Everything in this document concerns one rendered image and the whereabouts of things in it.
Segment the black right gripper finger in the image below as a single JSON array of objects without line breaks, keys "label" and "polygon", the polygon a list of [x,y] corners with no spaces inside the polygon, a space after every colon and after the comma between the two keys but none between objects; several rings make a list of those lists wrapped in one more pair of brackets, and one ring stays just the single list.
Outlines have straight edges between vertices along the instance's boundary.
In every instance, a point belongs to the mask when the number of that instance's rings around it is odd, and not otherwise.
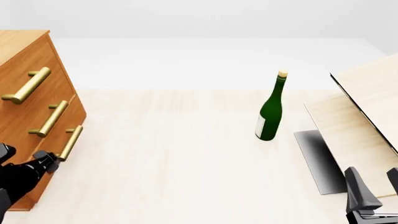
[{"label": "black right gripper finger", "polygon": [[355,167],[349,167],[345,170],[345,180],[348,191],[347,213],[360,210],[376,210],[382,207],[381,201],[369,190]]},{"label": "black right gripper finger", "polygon": [[396,194],[398,195],[398,167],[393,167],[387,171],[386,174]]}]

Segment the medium wooden drawer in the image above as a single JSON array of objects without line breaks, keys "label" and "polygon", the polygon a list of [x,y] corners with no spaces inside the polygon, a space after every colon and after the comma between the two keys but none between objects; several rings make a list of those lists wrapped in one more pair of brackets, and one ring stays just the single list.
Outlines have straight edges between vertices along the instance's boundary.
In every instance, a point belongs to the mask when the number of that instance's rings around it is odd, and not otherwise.
[{"label": "medium wooden drawer", "polygon": [[[22,152],[27,152],[29,147],[37,145],[39,141],[43,139],[36,134],[28,134],[28,130],[39,129],[53,111],[50,110],[48,106],[51,104],[59,104],[61,101],[62,100],[57,103],[43,103],[38,106],[34,106],[32,103],[27,106],[10,105],[11,110],[9,114],[5,112],[0,113],[0,143],[15,147],[16,153],[17,149],[20,149]],[[68,106],[60,118],[64,115],[86,115],[85,109],[77,95],[74,95],[72,99],[67,102]]]}]

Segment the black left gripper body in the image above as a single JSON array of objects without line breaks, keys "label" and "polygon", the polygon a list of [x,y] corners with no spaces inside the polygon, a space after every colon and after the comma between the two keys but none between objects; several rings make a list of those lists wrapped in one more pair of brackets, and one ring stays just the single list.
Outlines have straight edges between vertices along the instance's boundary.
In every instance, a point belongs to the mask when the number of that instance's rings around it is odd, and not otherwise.
[{"label": "black left gripper body", "polygon": [[43,175],[40,162],[30,161],[23,164],[6,164],[0,168],[0,200],[14,205],[25,194],[35,188]]}]

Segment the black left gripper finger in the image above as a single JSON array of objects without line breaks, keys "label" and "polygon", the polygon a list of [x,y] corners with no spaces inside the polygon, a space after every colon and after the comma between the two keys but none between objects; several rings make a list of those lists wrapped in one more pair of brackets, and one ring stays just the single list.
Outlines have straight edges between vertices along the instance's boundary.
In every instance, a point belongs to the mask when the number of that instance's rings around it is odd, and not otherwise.
[{"label": "black left gripper finger", "polygon": [[54,173],[59,168],[60,160],[53,152],[37,151],[33,157],[34,168],[41,173]]},{"label": "black left gripper finger", "polygon": [[16,148],[0,143],[0,166],[16,154]]}]

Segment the wooden cabinet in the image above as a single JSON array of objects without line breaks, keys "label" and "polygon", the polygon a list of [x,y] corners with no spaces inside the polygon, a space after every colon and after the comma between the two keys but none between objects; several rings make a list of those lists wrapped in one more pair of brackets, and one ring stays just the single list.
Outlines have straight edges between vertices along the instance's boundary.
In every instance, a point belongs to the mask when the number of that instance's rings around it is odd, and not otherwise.
[{"label": "wooden cabinet", "polygon": [[78,96],[47,30],[0,30],[0,66],[24,50],[30,44],[39,40],[41,37],[48,39],[58,61],[60,62],[63,72],[74,91],[74,95]]}]

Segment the pale wooden rack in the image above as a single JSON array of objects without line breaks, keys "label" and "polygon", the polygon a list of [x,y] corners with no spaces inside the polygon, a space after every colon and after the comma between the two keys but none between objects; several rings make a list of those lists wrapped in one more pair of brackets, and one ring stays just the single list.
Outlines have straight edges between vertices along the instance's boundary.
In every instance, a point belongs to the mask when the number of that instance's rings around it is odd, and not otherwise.
[{"label": "pale wooden rack", "polygon": [[316,130],[294,134],[319,192],[346,192],[344,171],[355,167],[377,198],[395,195],[398,53],[331,78],[340,91],[305,104]]}]

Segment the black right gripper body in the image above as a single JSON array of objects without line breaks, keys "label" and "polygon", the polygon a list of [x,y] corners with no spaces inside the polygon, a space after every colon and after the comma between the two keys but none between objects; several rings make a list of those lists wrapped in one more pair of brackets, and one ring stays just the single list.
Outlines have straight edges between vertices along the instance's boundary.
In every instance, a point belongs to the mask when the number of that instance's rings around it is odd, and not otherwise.
[{"label": "black right gripper body", "polygon": [[349,224],[398,224],[398,214],[374,213],[374,210],[347,210]]}]

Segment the large wooden drawer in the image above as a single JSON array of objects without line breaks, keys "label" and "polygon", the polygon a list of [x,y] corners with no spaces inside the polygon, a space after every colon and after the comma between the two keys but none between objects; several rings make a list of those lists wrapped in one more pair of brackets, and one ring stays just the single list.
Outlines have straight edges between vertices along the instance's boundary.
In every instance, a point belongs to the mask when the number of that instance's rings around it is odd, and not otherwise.
[{"label": "large wooden drawer", "polygon": [[74,91],[48,39],[41,37],[0,66],[0,113],[9,114],[10,105],[16,105],[12,101],[2,100],[1,95],[16,93],[31,79],[28,71],[39,71],[43,67],[48,67],[51,74],[23,104],[17,106],[27,106],[31,103],[38,106],[48,102],[70,100]]}]

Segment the small wooden drawer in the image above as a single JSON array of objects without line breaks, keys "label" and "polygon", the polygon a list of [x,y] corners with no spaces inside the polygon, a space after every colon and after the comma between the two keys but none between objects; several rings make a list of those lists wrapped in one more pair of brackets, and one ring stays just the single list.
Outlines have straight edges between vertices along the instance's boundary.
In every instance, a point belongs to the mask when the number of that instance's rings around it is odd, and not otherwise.
[{"label": "small wooden drawer", "polygon": [[[83,124],[86,118],[85,114],[78,114],[73,116],[64,115],[60,118],[60,121],[54,127],[54,130],[50,134],[39,141],[35,146],[29,147],[27,152],[22,152],[17,149],[17,154],[10,160],[13,164],[21,164],[28,162],[33,159],[33,153],[43,150],[47,152],[54,152],[55,154],[61,154],[64,150],[67,142],[70,141],[73,132],[72,129],[77,128]],[[45,174],[39,181],[37,186],[29,192],[27,195],[17,201],[9,210],[10,211],[29,211],[39,201],[43,192],[47,188],[52,174]]]}]

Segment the green wine bottle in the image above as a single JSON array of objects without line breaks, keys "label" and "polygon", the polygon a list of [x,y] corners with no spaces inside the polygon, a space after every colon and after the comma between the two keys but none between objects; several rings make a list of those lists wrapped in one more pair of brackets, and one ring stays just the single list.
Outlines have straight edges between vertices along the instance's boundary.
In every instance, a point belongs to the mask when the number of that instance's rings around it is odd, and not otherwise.
[{"label": "green wine bottle", "polygon": [[282,91],[287,75],[286,70],[279,70],[274,89],[260,109],[255,135],[262,141],[270,141],[275,138],[282,119]]}]

